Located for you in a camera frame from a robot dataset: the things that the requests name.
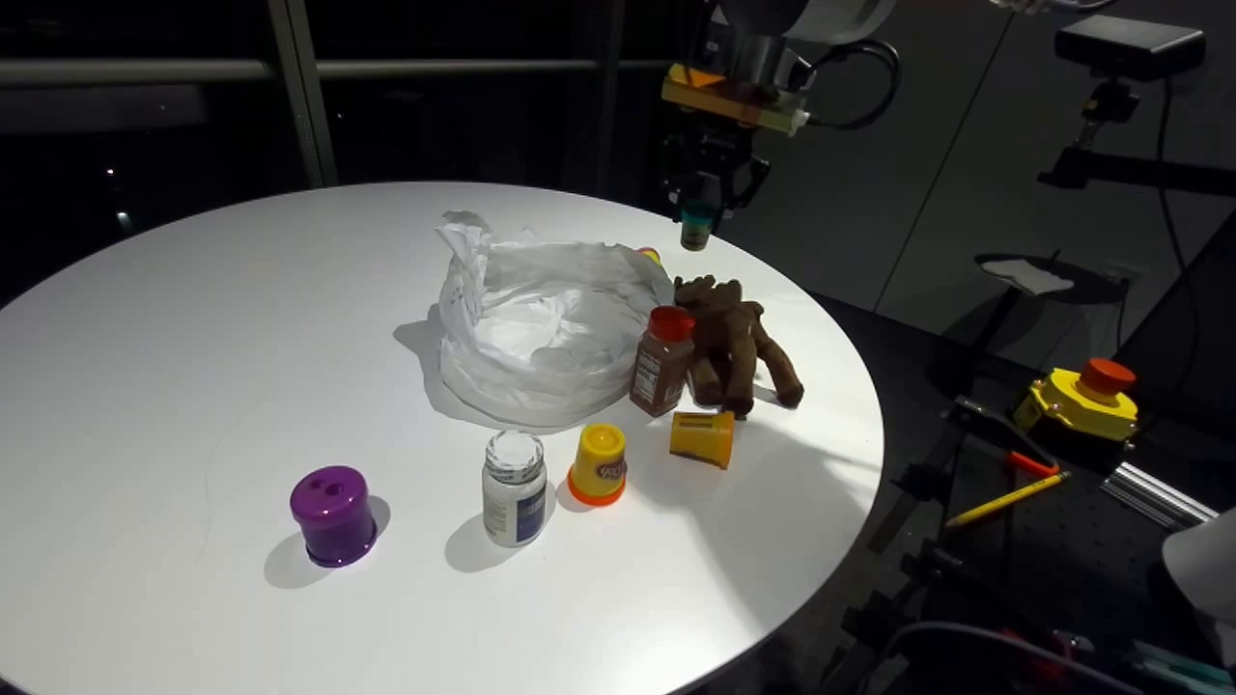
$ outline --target cable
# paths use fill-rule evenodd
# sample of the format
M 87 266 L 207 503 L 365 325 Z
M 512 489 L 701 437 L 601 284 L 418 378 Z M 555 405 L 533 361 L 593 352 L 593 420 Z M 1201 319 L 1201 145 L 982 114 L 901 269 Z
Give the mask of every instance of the cable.
M 1067 659 L 1067 655 L 1057 655 L 1057 653 L 1045 653 L 1045 647 L 1035 647 L 1035 646 L 1014 639 L 1014 637 L 1009 637 L 1009 633 L 977 628 L 977 626 L 964 626 L 964 620 L 914 620 L 914 626 L 905 626 L 905 628 L 892 633 L 892 639 L 888 639 L 883 653 L 897 653 L 897 646 L 901 646 L 905 637 L 910 637 L 910 633 L 959 633 L 959 637 L 991 639 L 991 646 L 1005 646 L 1005 647 L 1014 647 L 1014 653 L 1049 659 L 1049 664 L 1057 664 L 1057 668 L 1067 668 L 1067 671 L 1077 671 L 1077 674 L 1086 674 L 1089 682 L 1102 682 L 1102 686 L 1107 686 L 1107 691 L 1139 695 L 1139 686 L 1120 682 L 1120 679 L 1113 679 L 1113 674 L 1106 674 L 1106 671 L 1095 671 L 1095 668 L 1089 668 L 1089 664 L 1081 664 L 1081 659 Z
M 1164 180 L 1170 103 L 1174 103 L 1174 91 L 1170 91 L 1170 79 L 1164 79 L 1164 108 L 1158 108 L 1158 130 L 1153 130 L 1153 167 L 1158 167 L 1153 193 L 1158 193 L 1158 213 L 1164 213 L 1164 229 L 1165 229 L 1165 240 L 1170 240 L 1170 256 L 1174 256 L 1174 266 L 1176 266 L 1176 280 L 1174 284 L 1176 284 L 1180 301 L 1188 306 L 1188 329 L 1185 329 L 1188 342 L 1185 342 L 1180 370 L 1170 382 L 1170 390 L 1165 390 L 1158 409 L 1170 409 L 1170 402 L 1180 396 L 1180 390 L 1188 384 L 1193 361 L 1196 361 L 1196 347 L 1201 347 L 1201 306 L 1196 306 L 1196 293 L 1193 293 L 1193 284 L 1185 278 L 1188 261 L 1185 261 L 1180 236 L 1174 229 L 1174 213 L 1170 213 L 1170 200 L 1165 200 L 1165 180 Z
M 1164 229 L 1165 229 L 1165 240 L 1170 240 L 1174 266 L 1176 266 L 1176 274 L 1185 274 L 1188 261 L 1185 261 L 1180 236 L 1176 236 L 1176 229 L 1174 229 L 1170 200 L 1165 200 L 1165 185 L 1164 185 L 1170 101 L 1174 101 L 1174 91 L 1170 91 L 1170 75 L 1165 75 L 1165 79 L 1164 79 L 1158 130 L 1153 130 L 1153 167 L 1158 167 L 1153 193 L 1158 193 L 1158 213 L 1164 213 Z
M 1120 306 L 1116 306 L 1116 339 L 1113 339 L 1113 353 L 1120 353 L 1120 339 L 1122 339 L 1122 308 L 1129 308 L 1129 284 L 1122 284 Z
M 988 50 L 988 59 L 986 59 L 986 64 L 982 64 L 982 72 L 977 72 L 977 79 L 972 79 L 972 90 L 970 90 L 970 97 L 964 97 L 963 119 L 954 123 L 949 142 L 946 142 L 946 149 L 941 149 L 941 157 L 938 157 L 938 167 L 936 167 L 936 175 L 932 175 L 932 180 L 928 180 L 928 193 L 921 193 L 921 200 L 920 200 L 920 207 L 914 207 L 914 220 L 910 220 L 906 236 L 901 240 L 897 256 L 892 256 L 892 266 L 888 266 L 888 274 L 883 274 L 883 280 L 880 280 L 880 293 L 878 293 L 878 301 L 873 301 L 873 311 L 880 308 L 880 301 L 883 301 L 883 293 L 888 293 L 888 284 L 892 284 L 892 278 L 897 278 L 897 269 L 901 269 L 901 261 L 905 261 L 905 256 L 906 256 L 906 245 L 910 245 L 910 240 L 914 240 L 928 207 L 932 207 L 932 196 L 936 196 L 936 189 L 938 189 L 938 180 L 941 180 L 941 171 L 954 160 L 954 149 L 959 149 L 959 142 L 963 142 L 963 130 L 964 130 L 970 113 L 972 113 L 972 103 L 977 103 L 977 91 L 988 84 L 988 72 L 991 72 L 1001 50 L 1005 50 L 1005 38 L 1009 38 L 1009 30 L 1013 30 L 1013 18 L 1014 18 L 1014 16 L 1009 12 L 1009 16 L 1005 16 L 1005 28 L 1001 28 L 1001 36 L 996 36 L 996 43 L 991 43 L 991 50 Z

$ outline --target yellow bottle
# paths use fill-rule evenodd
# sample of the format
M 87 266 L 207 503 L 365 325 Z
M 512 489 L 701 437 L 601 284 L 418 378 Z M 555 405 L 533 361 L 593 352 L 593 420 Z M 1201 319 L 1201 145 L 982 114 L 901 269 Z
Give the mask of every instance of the yellow bottle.
M 574 467 L 566 489 L 582 504 L 611 504 L 625 489 L 625 437 L 615 423 L 588 423 L 580 431 Z

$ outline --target label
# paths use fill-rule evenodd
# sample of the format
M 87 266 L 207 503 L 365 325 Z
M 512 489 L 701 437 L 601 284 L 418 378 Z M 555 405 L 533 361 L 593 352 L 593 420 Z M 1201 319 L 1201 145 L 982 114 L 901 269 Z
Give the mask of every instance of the label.
M 512 540 L 538 536 L 546 525 L 546 485 L 517 503 L 512 509 Z

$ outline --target yellow object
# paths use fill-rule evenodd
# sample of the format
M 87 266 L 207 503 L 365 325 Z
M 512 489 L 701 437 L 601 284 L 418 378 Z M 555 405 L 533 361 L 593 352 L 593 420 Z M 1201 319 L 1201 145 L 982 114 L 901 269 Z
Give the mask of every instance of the yellow object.
M 753 103 L 743 91 L 733 91 L 726 75 L 678 61 L 667 64 L 661 79 L 661 101 L 696 113 L 714 113 L 746 127 L 770 127 L 779 133 L 797 133 L 812 119 L 812 113 L 793 103 Z
M 677 413 L 667 427 L 667 453 L 728 467 L 733 413 Z
M 566 489 L 582 504 L 611 504 L 625 489 L 625 437 L 615 423 L 588 423 L 580 431 L 574 467 Z
M 996 509 L 1009 509 L 1009 504 L 1014 504 L 1014 503 L 1027 503 L 1027 496 L 1057 485 L 1062 478 L 1067 478 L 1067 473 L 1045 473 L 1045 478 L 1035 478 L 1035 482 L 1027 482 L 1027 485 L 1014 485 L 1013 494 L 1001 494 L 1001 496 L 988 496 L 988 503 L 982 503 L 982 504 L 970 504 L 970 509 L 963 509 L 959 517 L 949 517 L 946 527 L 963 527 L 963 525 L 972 525 L 972 521 L 982 521 L 982 517 L 991 517 Z
M 1136 431 L 1136 402 L 1120 390 L 1091 390 L 1081 374 L 1086 370 L 1055 368 L 1045 378 L 1035 378 L 1027 402 L 1013 413 L 1013 423 L 1032 431 L 1042 417 L 1055 417 L 1086 437 L 1129 441 Z

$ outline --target bottle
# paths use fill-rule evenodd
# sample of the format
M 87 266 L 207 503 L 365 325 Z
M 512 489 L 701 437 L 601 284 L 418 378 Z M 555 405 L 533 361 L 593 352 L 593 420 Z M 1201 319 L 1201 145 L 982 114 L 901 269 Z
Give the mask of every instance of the bottle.
M 629 370 L 629 402 L 647 417 L 664 417 L 682 396 L 696 357 L 696 319 L 687 308 L 656 306 Z
M 582 504 L 611 504 L 625 489 L 625 431 L 616 423 L 588 423 L 580 431 L 566 489 Z
M 682 203 L 682 236 L 678 236 L 678 243 L 687 252 L 701 252 L 706 236 L 710 236 L 710 203 L 706 200 L 687 200 Z
M 481 525 L 493 543 L 527 543 L 546 525 L 546 447 L 527 431 L 503 427 L 485 447 Z

